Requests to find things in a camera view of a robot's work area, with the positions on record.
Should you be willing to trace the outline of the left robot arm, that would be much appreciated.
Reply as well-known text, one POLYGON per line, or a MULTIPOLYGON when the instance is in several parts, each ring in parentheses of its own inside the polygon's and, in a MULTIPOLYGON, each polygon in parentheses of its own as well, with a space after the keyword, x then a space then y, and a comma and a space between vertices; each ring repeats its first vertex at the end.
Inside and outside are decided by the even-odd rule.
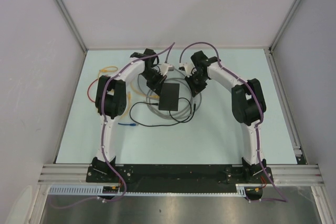
POLYGON ((144 53, 134 52, 130 62, 115 76, 99 78, 95 106, 101 118, 102 137, 88 169, 88 182, 94 179, 110 182, 115 178, 116 127, 128 105, 127 86, 135 77, 142 75, 149 89, 160 95, 166 76, 154 69, 155 61, 159 61, 158 54, 152 49, 146 49, 144 53))

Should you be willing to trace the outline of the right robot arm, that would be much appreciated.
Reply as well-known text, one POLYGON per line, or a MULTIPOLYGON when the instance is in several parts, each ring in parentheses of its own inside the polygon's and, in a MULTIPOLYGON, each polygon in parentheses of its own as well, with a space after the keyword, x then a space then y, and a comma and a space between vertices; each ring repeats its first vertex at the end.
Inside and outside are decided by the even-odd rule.
POLYGON ((191 56, 191 63, 179 63, 185 71, 185 80, 195 97, 207 86, 207 80, 215 80, 231 93, 232 113, 243 131, 244 154, 242 176, 249 183, 261 177, 266 168, 262 153, 260 128, 266 112, 264 94, 258 79, 243 80, 221 65, 217 57, 207 57, 202 51, 191 56))

